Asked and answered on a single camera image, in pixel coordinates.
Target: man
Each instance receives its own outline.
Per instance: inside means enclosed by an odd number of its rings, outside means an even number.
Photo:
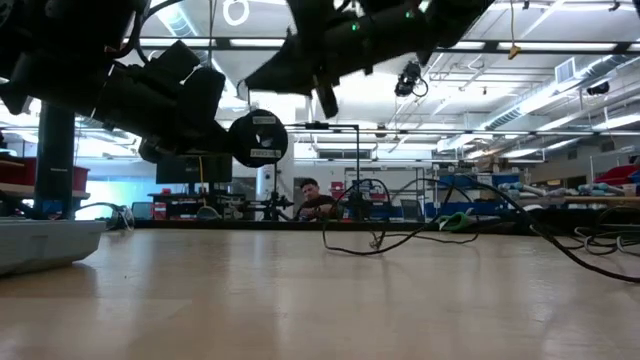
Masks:
[[[321,195],[320,187],[315,179],[302,180],[300,190],[302,190],[306,201],[298,209],[297,220],[310,221],[323,214],[334,215],[336,213],[334,208],[336,200],[329,195]]]

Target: dark hair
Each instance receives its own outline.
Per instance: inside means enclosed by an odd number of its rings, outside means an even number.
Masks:
[[[307,185],[318,186],[318,182],[315,179],[312,179],[312,178],[303,179],[302,182],[300,183],[300,189],[302,189],[303,187],[305,187]]]

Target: gray plastic tray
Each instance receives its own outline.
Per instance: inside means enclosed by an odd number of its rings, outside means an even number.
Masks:
[[[0,276],[66,266],[98,249],[105,223],[0,218]]]

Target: computer monitor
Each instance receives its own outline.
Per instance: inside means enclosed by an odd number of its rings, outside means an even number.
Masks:
[[[197,184],[231,182],[233,177],[231,155],[195,157],[166,157],[157,164],[156,184]]]

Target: white label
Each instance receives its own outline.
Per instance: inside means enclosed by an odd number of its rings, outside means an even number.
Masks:
[[[276,123],[275,116],[254,116],[253,124],[254,125],[272,125]]]
[[[491,175],[478,175],[478,182],[485,185],[493,185]]]
[[[268,149],[251,149],[252,158],[261,159],[280,159],[282,157],[282,151],[280,150],[268,150]]]

